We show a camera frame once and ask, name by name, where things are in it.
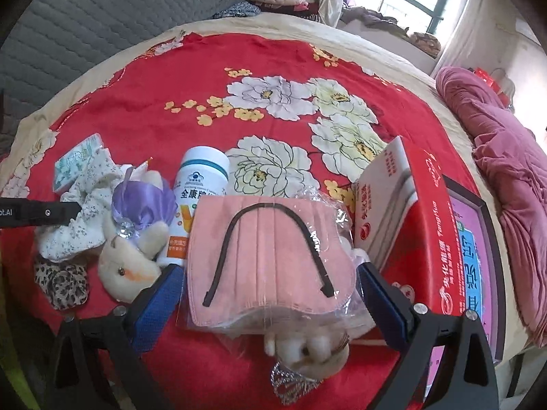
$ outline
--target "black ear loop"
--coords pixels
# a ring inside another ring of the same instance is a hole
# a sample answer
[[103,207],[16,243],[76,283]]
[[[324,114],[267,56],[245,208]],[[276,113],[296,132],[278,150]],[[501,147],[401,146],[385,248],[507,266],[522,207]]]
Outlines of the black ear loop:
[[288,215],[291,219],[293,219],[298,227],[300,228],[300,231],[302,231],[302,235],[304,236],[304,239],[306,240],[307,246],[310,249],[311,256],[313,257],[313,261],[315,263],[315,266],[317,267],[317,271],[319,272],[319,277],[321,278],[321,281],[323,282],[323,286],[321,287],[321,292],[326,297],[333,297],[334,296],[334,287],[332,282],[329,279],[329,275],[326,272],[325,265],[323,264],[323,261],[321,260],[321,257],[319,257],[319,252],[315,248],[315,243],[313,242],[310,231],[308,230],[306,224],[302,219],[300,219],[300,216],[292,211],[291,208],[288,208],[285,205],[281,205],[280,203],[266,203],[266,202],[260,202],[255,203],[254,205],[247,206],[247,208],[243,208],[239,213],[237,213],[230,224],[228,225],[228,229],[226,230],[226,234],[224,235],[224,240],[222,242],[222,248],[221,248],[221,255],[218,258],[217,263],[217,269],[214,272],[214,278],[213,282],[211,284],[211,288],[209,288],[209,291],[205,294],[205,298],[203,299],[203,306],[209,306],[211,305],[211,302],[213,301],[214,294],[217,291],[218,284],[221,281],[221,275],[222,270],[224,268],[224,263],[226,261],[226,253],[228,253],[228,245],[230,244],[230,237],[232,236],[232,232],[236,226],[237,221],[249,211],[259,209],[259,208],[276,208],[280,211],[283,211],[286,215]]

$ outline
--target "blue gripper pad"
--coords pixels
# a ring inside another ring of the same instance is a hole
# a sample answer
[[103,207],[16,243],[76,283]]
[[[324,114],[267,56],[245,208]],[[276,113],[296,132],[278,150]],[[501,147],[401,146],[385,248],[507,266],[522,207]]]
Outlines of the blue gripper pad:
[[153,349],[180,301],[185,277],[184,268],[168,265],[157,281],[142,290],[129,307],[124,326],[137,353]]
[[366,262],[359,265],[357,274],[361,283],[359,289],[361,298],[382,332],[386,344],[390,348],[402,352],[408,343],[407,324],[385,290],[395,289],[395,287],[385,281],[381,282],[379,280],[381,274],[371,263]]

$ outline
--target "red floral bedsheet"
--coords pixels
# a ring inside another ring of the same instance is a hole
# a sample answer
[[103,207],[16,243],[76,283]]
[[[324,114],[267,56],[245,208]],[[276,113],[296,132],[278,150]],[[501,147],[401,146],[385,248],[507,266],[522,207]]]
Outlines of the red floral bedsheet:
[[[214,146],[230,157],[229,194],[291,196],[315,186],[354,211],[351,190],[363,168],[396,135],[433,153],[452,179],[477,192],[465,164],[429,106],[372,71],[300,41],[255,35],[190,34],[157,45],[67,110],[17,167],[3,196],[54,200],[53,165],[100,133],[113,160],[152,169],[170,182],[185,150]],[[54,331],[62,315],[34,284],[33,231],[4,230],[10,286]],[[96,265],[81,317],[116,304]],[[260,338],[234,357],[207,333],[168,322],[143,356],[177,408],[281,408]],[[397,360],[386,347],[352,346],[341,373],[303,397],[297,408],[363,409]]]

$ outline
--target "pink face mask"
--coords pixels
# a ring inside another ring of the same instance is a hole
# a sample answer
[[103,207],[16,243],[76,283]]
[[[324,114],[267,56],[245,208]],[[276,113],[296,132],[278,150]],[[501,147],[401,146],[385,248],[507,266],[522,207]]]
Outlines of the pink face mask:
[[343,308],[356,270],[340,241],[336,212],[309,200],[201,197],[188,253],[194,324],[241,327],[239,320],[252,320],[253,332],[263,332],[274,316]]

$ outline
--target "pink blanket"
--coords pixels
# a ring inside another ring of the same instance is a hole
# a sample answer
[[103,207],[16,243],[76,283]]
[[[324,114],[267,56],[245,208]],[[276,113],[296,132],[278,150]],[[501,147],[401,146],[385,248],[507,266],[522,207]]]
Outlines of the pink blanket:
[[547,155],[472,72],[443,68],[437,91],[475,139],[473,157],[501,203],[516,300],[533,341],[547,344]]

